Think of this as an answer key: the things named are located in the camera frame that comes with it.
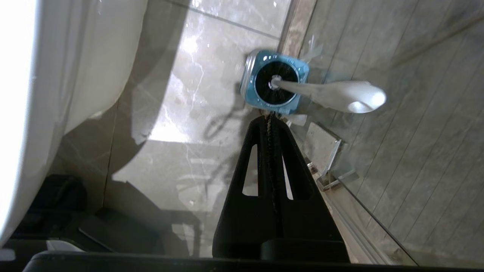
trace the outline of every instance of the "marble floor tile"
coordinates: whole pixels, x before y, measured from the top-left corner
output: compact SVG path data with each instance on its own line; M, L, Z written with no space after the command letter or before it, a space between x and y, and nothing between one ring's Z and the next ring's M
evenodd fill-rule
M173 0L203 13L280 37L290 0Z
M119 100L105 205L169 237L174 256L211 255L247 126L260 115L238 94L245 59L277 43L179 4L148 4Z

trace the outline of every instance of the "floor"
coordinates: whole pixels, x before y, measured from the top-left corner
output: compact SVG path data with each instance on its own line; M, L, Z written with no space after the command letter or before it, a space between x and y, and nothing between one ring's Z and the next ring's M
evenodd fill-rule
M276 50L289 0L150 0L118 103L64 137L51 173L80 175L90 208L151 226L169 256L211 257L248 123L248 53Z
M319 0L300 55L311 83L360 79L387 92L372 113L311 114L346 142L360 177L349 190L407 248L473 261L484 259L483 9Z

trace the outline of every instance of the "white toilet bowl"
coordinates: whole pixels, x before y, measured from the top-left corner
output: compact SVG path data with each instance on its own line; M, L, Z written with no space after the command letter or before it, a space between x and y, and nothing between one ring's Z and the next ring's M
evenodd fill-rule
M0 3L0 247L37 194L62 136L110 108L129 77L147 0Z

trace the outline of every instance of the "grout line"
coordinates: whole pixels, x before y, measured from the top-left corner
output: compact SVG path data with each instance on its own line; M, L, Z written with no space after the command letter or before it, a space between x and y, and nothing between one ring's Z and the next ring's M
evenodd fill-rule
M378 146L377 151L375 152L375 156L373 156L373 159L372 159L372 161L371 161L371 163L370 163L370 166L368 167L368 170L366 171L365 175L363 176L363 181L362 181L362 184L360 184L360 188L358 189L358 192L360 191L361 187L363 186L363 183L366 181L366 178L367 178L367 176L368 176L368 173L370 172L371 166L372 166L372 165L373 165L373 163L375 162L375 158L376 158L376 157L377 157L377 155L378 155L378 151L380 151L380 148L381 148L381 146L382 146L383 142L385 141L385 138L386 138L386 136L387 136L387 134L388 134L388 131L390 130L390 128L391 128L391 126L392 126L392 123L393 123L393 121L395 120L395 117L396 117L396 115L397 115L397 113L398 113L398 110L400 109L400 107L402 106L402 104L403 104L403 99L401 99L401 101L399 102L398 107L397 107L397 110L395 111L395 113L394 113L394 115L393 115L393 117L392 117L392 120L391 120L391 121L390 121L390 123L388 124L387 130L385 131L385 134L383 135L383 138L382 138L382 140L381 140L381 142L380 142L380 145ZM388 186L388 183L390 183L390 180L388 180L387 184L385 185L385 189L383 189L383 192L382 192L382 194L380 195L380 198L378 199L378 202L377 202L377 204L376 204L376 205L378 205L378 203L380 202L381 197L383 196L383 193L385 192L385 190L386 190L386 188L387 188L387 186Z
M109 147L109 159L107 161L107 172L106 172L106 178L104 180L103 201L101 201L101 208L104 207L104 200L106 199L107 180L110 175L109 167L111 166L111 158L113 156L114 133L116 132L116 120L118 119L119 105L120 105L120 99L118 98L118 100L116 101L116 110L114 111L113 132L111 135L111 146Z
M371 222L371 220L372 220L372 219L373 219L373 217L370 217L370 220L368 221L368 223L366 223L366 227L365 227L365 229L368 229L368 226L370 225L370 222Z
M336 0L333 0L333 2L331 2L330 12L331 12L331 9L333 8L334 1L336 1ZM345 26L343 27L343 30L341 31L341 35L339 36L338 43L336 44L336 48L334 49L333 55L331 57L330 65L328 66L328 71L327 71L326 75L324 76L323 82L326 82L326 79L328 78L328 74L331 71L331 66L333 65L334 57L335 57L336 53L338 52L339 45L341 44L341 40L343 39L343 35L345 34L345 30L346 30L346 27L348 26L348 21L349 21L349 18L351 17L351 12L353 11L354 6L355 6L355 0L353 0L353 2L351 2L351 7L349 8L348 15L347 15L346 21L345 21Z
M355 77L355 73L356 73L356 70L358 69L358 66L360 65L360 61L361 61L361 59L362 59L362 56L363 56L363 53L364 53L364 49L366 48L366 45L368 44L368 41L370 40L371 33L373 32L373 27L375 26L375 24L376 24L376 23L377 23L377 21L378 21L378 17L380 16L381 9L382 9L382 7L381 7L381 5L380 5L380 8L378 9L378 13L377 13L377 15L375 16L375 20L373 20L373 22L371 23L371 30L370 30L370 33L368 33L368 37L366 38L366 41L365 41L365 43L364 43L364 45L363 45L363 50L362 50L362 52L361 52L361 54L360 54L360 57L358 58L358 61L356 62L356 67L355 67L355 70L353 71L353 74L351 75L351 79L354 79L354 77ZM361 122L361 124L360 124L360 127L358 128L358 131L356 132L355 137L353 138L353 141L351 142L351 146L350 146L350 148L349 148L349 150L348 150L348 153L350 153L350 152L351 152L351 149L353 148L353 145L355 144L356 138L358 137L358 134L360 133L360 130L361 130L362 126L363 126L363 123L364 123L364 121L365 121L365 119L366 119L366 115L367 115L367 114L365 113L365 115L363 116L363 120L362 120L362 122ZM358 186L358 190L356 190L355 196L356 196L356 195L359 193L359 191L360 191L360 189L361 189L361 186L362 186L362 185L363 185L363 181L362 181L362 183L360 183L360 186Z
M335 110L335 111L334 111L334 113L333 113L333 118L331 118L330 127L332 126L332 124L333 124L333 122L334 122L334 118L336 118L336 113L337 113L337 112L338 112L338 111L337 111L337 110Z
M277 36L274 36L274 35L271 35L271 34L268 34L268 33L265 33L265 32L262 32L260 30L256 30L256 29L253 29L253 28L250 28L248 26L245 26L245 25L241 25L239 23L236 23L236 22L233 22L233 21L230 21L230 20L227 20L227 19L224 19L224 18L221 18L221 17L218 17L218 16L215 16L215 15L212 15L212 14L209 14L207 12L203 12L201 10L198 10L196 8L193 8L191 6L186 6L186 5L183 5L181 3L178 3L178 2L174 2L172 0L163 0L164 2L168 2L168 3L171 3L175 6L179 6L179 7L183 7L183 8L186 8L187 10L189 11L193 11L193 12L196 12L198 14L202 14L202 15L205 15L207 17L210 17L210 18L213 18L213 19L216 19L216 20L219 20L219 21L222 21L224 23L228 23L230 25L233 25L233 26L236 26L236 27L239 27L239 28L243 28L245 30L248 30L248 31L251 31L251 32L255 32L259 35L262 35L262 36L266 36L268 38L271 38L271 39L275 39L275 40L280 40L281 37L277 37Z
M437 26L437 28L435 29L435 34L434 36L432 37L432 39L434 39L435 37L437 37L437 35L439 34L439 32L442 30L442 25L445 21L445 19L448 18L448 15L449 15L449 12L451 11L451 7L452 7L452 3L454 2L454 0L450 1L449 2L449 6L447 6L447 8L445 9L445 12L442 16L442 19L440 20L439 22L439 25Z
M415 11L417 10L417 7L419 6L420 3L421 3L420 0L418 0L415 3L415 7L413 7L412 14L408 18L407 24L405 25L405 29L403 30L402 35L400 36L400 39L398 40L398 44L395 47L395 50L393 51L392 57L390 58L390 63L392 62L393 58L395 57L395 53L397 52L398 48L400 47L402 40L403 40L403 37L405 36L405 33L407 32L408 25L410 24L410 21L412 20L413 16L415 15Z
M418 68L420 67L421 62L423 61L423 59L424 59L424 57L422 57L422 58L419 60L419 63L418 63L418 65L417 65L417 68L415 69L415 71L417 71L417 70L418 70ZM398 110L400 109L401 104L402 104L402 103L400 103L400 105L398 106L397 112L395 113L395 115L394 115L394 117L393 117L392 121L390 122L389 129L390 129L390 127L391 127L391 125L392 125L392 123L393 123L393 121L394 121L394 119L395 119L395 116L398 114ZM393 176L394 176L394 174L395 174L396 170L398 169L398 166L400 165L400 162L401 162L401 161L402 161L402 159L403 159L403 156L404 156L404 154L405 154L405 151L407 150L408 146L410 145L410 142L411 142L411 140L412 140L413 136L415 135L415 132L417 131L417 129L418 129L419 125L420 125L420 122L422 121L422 118L419 120L419 122L418 122L418 124L417 124L417 126L416 126L416 128L415 128L415 131L414 131L414 133L412 134L412 137L410 138L410 140L408 141L407 145L405 146L404 152L403 152L402 156L400 157L400 160L398 160L398 163L396 164L396 167L395 167L395 169L393 170L392 175L391 175L391 176L390 176L390 178L388 179L388 182L387 182L387 184L385 185L385 189L383 189L383 193L382 193L382 195L380 196L380 198L379 198L379 200L378 200L378 202L377 202L377 204L376 204L376 206L375 206L375 209L377 208L378 204L380 203L381 198L383 197L383 194L385 193L386 189L388 188L388 185L389 185L389 184L390 184L390 182L392 181L392 178L393 178Z

